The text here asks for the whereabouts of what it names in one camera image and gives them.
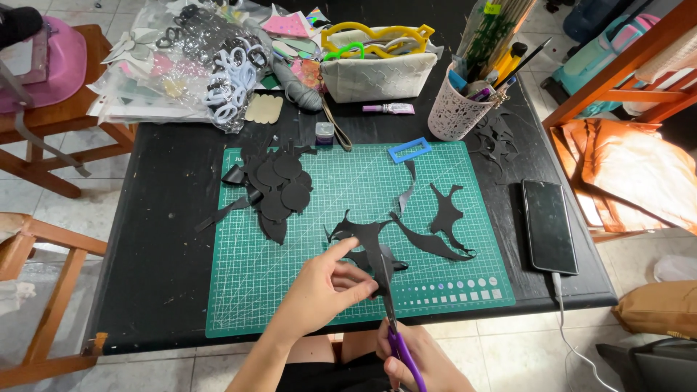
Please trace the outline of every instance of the blue plastic frame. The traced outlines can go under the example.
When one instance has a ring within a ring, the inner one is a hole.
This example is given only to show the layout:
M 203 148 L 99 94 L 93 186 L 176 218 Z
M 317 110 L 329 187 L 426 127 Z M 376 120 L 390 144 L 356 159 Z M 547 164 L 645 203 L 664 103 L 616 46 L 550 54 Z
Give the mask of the blue plastic frame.
M 419 151 L 414 151 L 414 152 L 407 154 L 403 157 L 397 156 L 398 152 L 406 150 L 406 149 L 411 148 L 411 147 L 414 147 L 414 146 L 419 145 L 419 144 L 421 144 L 424 148 L 420 149 Z M 388 152 L 390 153 L 390 156 L 392 156 L 392 160 L 395 163 L 402 163 L 405 160 L 409 160 L 411 158 L 419 156 L 423 153 L 427 153 L 429 151 L 431 151 L 431 145 L 428 144 L 425 137 L 420 137 L 416 140 L 412 140 L 411 142 L 404 143 L 401 146 L 396 146 L 396 147 L 392 147 L 391 149 L 388 149 Z

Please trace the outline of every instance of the smartphone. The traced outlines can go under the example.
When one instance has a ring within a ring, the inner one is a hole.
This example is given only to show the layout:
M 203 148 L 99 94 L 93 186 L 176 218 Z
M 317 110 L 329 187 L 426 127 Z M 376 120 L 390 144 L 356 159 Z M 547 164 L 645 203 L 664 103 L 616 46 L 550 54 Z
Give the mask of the smartphone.
M 533 267 L 578 275 L 564 189 L 556 183 L 523 180 L 528 244 Z

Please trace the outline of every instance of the yellow plastic frame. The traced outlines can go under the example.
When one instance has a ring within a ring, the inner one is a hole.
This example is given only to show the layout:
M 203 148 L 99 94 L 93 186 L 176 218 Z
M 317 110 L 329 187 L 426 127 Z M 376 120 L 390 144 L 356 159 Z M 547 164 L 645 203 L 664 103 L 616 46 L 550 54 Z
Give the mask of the yellow plastic frame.
M 322 47 L 329 49 L 330 52 L 339 52 L 339 48 L 332 43 L 332 41 L 328 40 L 328 37 L 334 33 L 336 33 L 339 30 L 343 29 L 356 29 L 356 30 L 361 30 L 364 32 L 367 36 L 370 38 L 380 38 L 381 36 L 384 36 L 387 33 L 404 33 L 402 37 L 411 37 L 416 40 L 417 43 L 419 43 L 419 47 L 415 48 L 412 50 L 410 53 L 423 53 L 426 51 L 426 42 L 428 42 L 429 37 L 431 34 L 435 33 L 436 31 L 433 30 L 430 26 L 427 26 L 426 24 L 422 24 L 421 27 L 418 29 L 412 29 L 410 27 L 406 26 L 390 26 L 386 27 L 380 31 L 373 31 L 370 29 L 368 26 L 358 23 L 358 22 L 342 22 L 339 24 L 335 24 L 334 26 L 330 27 L 329 29 L 324 29 L 322 30 Z M 389 54 L 382 50 L 379 46 L 376 45 L 368 45 L 368 47 L 365 48 L 366 53 L 374 53 L 380 56 L 383 59 L 390 59 L 392 57 L 399 57 L 403 56 L 404 54 Z M 351 52 L 345 52 L 342 53 L 342 57 L 350 57 L 353 56 L 354 53 Z

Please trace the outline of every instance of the gray yarn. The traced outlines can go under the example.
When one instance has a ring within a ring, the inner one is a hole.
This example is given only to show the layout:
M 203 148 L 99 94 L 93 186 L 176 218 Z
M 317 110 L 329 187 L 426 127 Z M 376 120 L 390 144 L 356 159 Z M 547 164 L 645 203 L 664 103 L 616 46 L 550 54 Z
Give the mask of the gray yarn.
M 243 25 L 249 30 L 252 30 L 252 33 L 258 36 L 266 47 L 273 47 L 273 40 L 271 40 L 266 31 L 264 31 L 256 21 L 246 19 Z M 298 106 L 303 109 L 312 110 L 314 112 L 322 110 L 322 98 L 319 96 L 319 92 L 305 86 L 298 80 L 298 77 L 293 74 L 290 67 L 282 60 L 279 60 L 276 56 L 271 56 L 271 59 L 273 59 L 271 68 L 276 74 L 278 81 L 281 82 L 281 86 L 286 91 L 286 98 L 293 103 L 297 103 Z

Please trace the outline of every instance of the wooden chair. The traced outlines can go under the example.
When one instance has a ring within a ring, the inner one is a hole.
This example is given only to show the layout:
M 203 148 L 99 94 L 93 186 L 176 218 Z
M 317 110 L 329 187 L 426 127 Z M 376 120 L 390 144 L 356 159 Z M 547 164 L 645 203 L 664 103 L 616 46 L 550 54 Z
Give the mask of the wooden chair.
M 634 76 L 629 77 L 644 63 L 695 26 L 697 26 L 697 1 L 684 0 L 543 120 L 542 125 L 547 131 L 559 160 L 563 161 L 568 157 L 564 156 L 564 151 L 561 151 L 562 142 L 555 135 L 555 128 L 573 119 L 596 100 L 659 103 L 635 119 L 641 123 L 660 123 L 680 110 L 697 103 L 697 83 L 683 89 L 697 79 L 697 70 L 691 71 L 667 89 L 662 90 L 658 90 L 658 86 L 671 78 L 674 73 L 666 74 L 656 82 L 641 88 L 634 87 L 638 82 Z M 607 233 L 602 229 L 594 229 L 591 231 L 591 236 L 596 243 L 599 243 L 642 233 Z
M 85 80 L 82 88 L 67 100 L 26 111 L 24 115 L 26 127 L 40 138 L 97 125 L 97 117 L 86 115 L 90 105 L 97 98 L 97 94 L 93 93 L 85 85 L 94 83 L 107 69 L 106 65 L 100 64 L 100 62 L 109 54 L 109 49 L 112 46 L 102 35 L 101 29 L 97 24 L 87 24 L 73 28 L 85 37 L 87 44 L 87 72 L 85 73 Z M 14 122 L 14 114 L 0 114 L 0 144 L 24 140 L 15 130 Z M 135 127 L 110 123 L 101 123 L 99 127 L 113 137 L 116 143 L 69 155 L 78 162 L 90 162 L 131 152 L 133 139 L 135 138 Z M 18 158 L 0 150 L 0 169 L 59 195 L 70 198 L 79 197 L 80 189 L 77 186 L 49 173 L 50 170 L 66 166 L 68 164 L 58 158 L 44 159 L 43 150 L 28 142 L 26 159 Z
M 63 246 L 69 252 L 22 364 L 0 369 L 0 389 L 94 366 L 97 356 L 89 353 L 51 359 L 47 357 L 85 257 L 88 253 L 104 256 L 107 243 L 49 225 L 23 213 L 0 213 L 0 239 L 4 238 L 7 239 L 0 243 L 0 280 L 17 279 L 36 242 Z

